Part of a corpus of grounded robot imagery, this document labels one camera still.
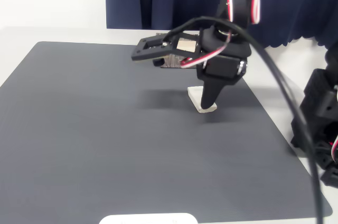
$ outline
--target gray work surface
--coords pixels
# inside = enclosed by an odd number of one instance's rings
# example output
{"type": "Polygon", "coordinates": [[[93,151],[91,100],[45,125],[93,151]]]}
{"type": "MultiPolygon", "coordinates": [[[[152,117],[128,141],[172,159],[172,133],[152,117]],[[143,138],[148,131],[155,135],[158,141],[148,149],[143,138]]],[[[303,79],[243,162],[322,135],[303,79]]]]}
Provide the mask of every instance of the gray work surface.
{"type": "Polygon", "coordinates": [[[195,70],[134,63],[133,48],[38,43],[1,86],[0,223],[314,216],[309,174],[243,80],[199,114],[195,70]]]}

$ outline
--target white table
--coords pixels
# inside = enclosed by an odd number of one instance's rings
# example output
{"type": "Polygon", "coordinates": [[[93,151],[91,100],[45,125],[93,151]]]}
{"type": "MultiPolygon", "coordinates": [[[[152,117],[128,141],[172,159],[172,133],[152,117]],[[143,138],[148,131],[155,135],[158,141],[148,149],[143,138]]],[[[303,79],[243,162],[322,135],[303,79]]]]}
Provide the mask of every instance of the white table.
{"type": "MultiPolygon", "coordinates": [[[[7,27],[0,30],[0,85],[9,77],[13,70],[29,53],[29,51],[40,41],[52,42],[78,42],[78,43],[105,43],[105,44],[131,44],[135,45],[142,38],[155,35],[157,32],[152,30],[90,30],[90,29],[57,29],[41,27],[7,27]]],[[[292,115],[285,103],[279,88],[266,68],[258,54],[253,51],[248,60],[248,71],[244,76],[246,83],[254,92],[260,103],[265,108],[271,119],[281,131],[285,139],[290,142],[292,130],[290,123],[292,115]]],[[[289,81],[299,103],[304,94],[302,90],[289,81]]],[[[308,169],[306,158],[300,157],[300,161],[308,169]]],[[[325,218],[325,223],[338,222],[338,189],[325,186],[322,183],[322,192],[333,209],[333,214],[325,218]]],[[[266,220],[266,221],[246,221],[241,223],[264,223],[264,224],[309,224],[315,223],[314,219],[294,219],[294,220],[266,220]]]]}

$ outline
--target white object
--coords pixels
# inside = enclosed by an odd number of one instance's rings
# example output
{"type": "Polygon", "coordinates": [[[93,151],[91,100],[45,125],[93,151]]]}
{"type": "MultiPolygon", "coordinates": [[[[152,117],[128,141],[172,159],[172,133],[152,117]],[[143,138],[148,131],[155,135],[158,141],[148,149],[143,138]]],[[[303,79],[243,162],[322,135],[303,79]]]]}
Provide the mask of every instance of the white object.
{"type": "Polygon", "coordinates": [[[129,214],[104,217],[100,224],[198,224],[189,213],[129,214]]]}
{"type": "Polygon", "coordinates": [[[232,0],[229,0],[228,3],[229,3],[229,7],[228,7],[228,9],[229,9],[229,21],[232,22],[233,21],[233,2],[232,2],[232,0]]]}
{"type": "Polygon", "coordinates": [[[195,66],[197,64],[207,62],[209,59],[212,59],[213,57],[217,56],[222,51],[224,51],[225,48],[228,46],[229,42],[230,42],[230,35],[228,35],[227,40],[222,47],[220,47],[217,50],[210,52],[210,53],[208,53],[204,56],[201,56],[198,59],[190,61],[191,58],[189,58],[189,60],[186,63],[183,63],[183,61],[182,61],[181,62],[181,68],[189,68],[189,67],[195,66]]]}
{"type": "Polygon", "coordinates": [[[202,93],[203,86],[188,87],[188,95],[199,113],[208,113],[215,111],[217,109],[217,105],[215,103],[209,109],[202,109],[201,107],[202,93]]]}
{"type": "MultiPolygon", "coordinates": [[[[161,30],[108,30],[108,29],[64,29],[46,27],[7,27],[0,30],[0,85],[10,76],[14,69],[19,65],[29,51],[40,41],[50,42],[75,42],[75,43],[105,43],[105,44],[125,44],[136,45],[140,39],[156,35],[161,30]]],[[[287,47],[267,48],[268,52],[277,61],[277,65],[287,76],[297,82],[293,84],[288,80],[292,87],[298,103],[304,98],[304,93],[299,86],[308,81],[312,70],[318,64],[324,65],[325,48],[314,45],[312,40],[300,38],[298,41],[289,43],[287,47]]],[[[263,63],[255,50],[248,58],[249,70],[244,75],[246,84],[255,94],[267,114],[273,120],[281,134],[290,144],[293,137],[291,121],[293,116],[285,103],[282,94],[271,76],[270,71],[263,63]]],[[[298,156],[301,163],[309,171],[307,159],[303,154],[298,156]]],[[[322,192],[333,209],[333,214],[325,218],[325,224],[337,224],[338,220],[338,189],[325,186],[321,182],[322,192]]],[[[245,221],[227,222],[227,224],[314,224],[314,218],[306,219],[287,219],[287,220],[264,220],[264,221],[245,221]]]]}
{"type": "Polygon", "coordinates": [[[338,146],[338,136],[335,139],[335,141],[333,142],[332,148],[331,148],[331,157],[333,159],[334,162],[336,162],[336,157],[335,157],[335,152],[336,152],[336,148],[338,146]]]}
{"type": "Polygon", "coordinates": [[[194,41],[179,40],[179,43],[177,44],[177,49],[182,50],[182,51],[195,52],[195,48],[196,48],[196,42],[194,41]]]}

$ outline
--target navy curtain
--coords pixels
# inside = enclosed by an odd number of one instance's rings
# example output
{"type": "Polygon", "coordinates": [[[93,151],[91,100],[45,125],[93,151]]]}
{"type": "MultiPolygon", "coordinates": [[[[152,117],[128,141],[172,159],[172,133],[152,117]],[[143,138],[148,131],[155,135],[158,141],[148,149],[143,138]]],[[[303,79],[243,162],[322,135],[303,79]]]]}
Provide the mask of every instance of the navy curtain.
{"type": "MultiPolygon", "coordinates": [[[[215,16],[219,0],[106,0],[107,28],[170,30],[187,20],[215,16]]],[[[338,40],[338,0],[261,0],[261,22],[249,28],[264,46],[315,37],[338,40]]]]}

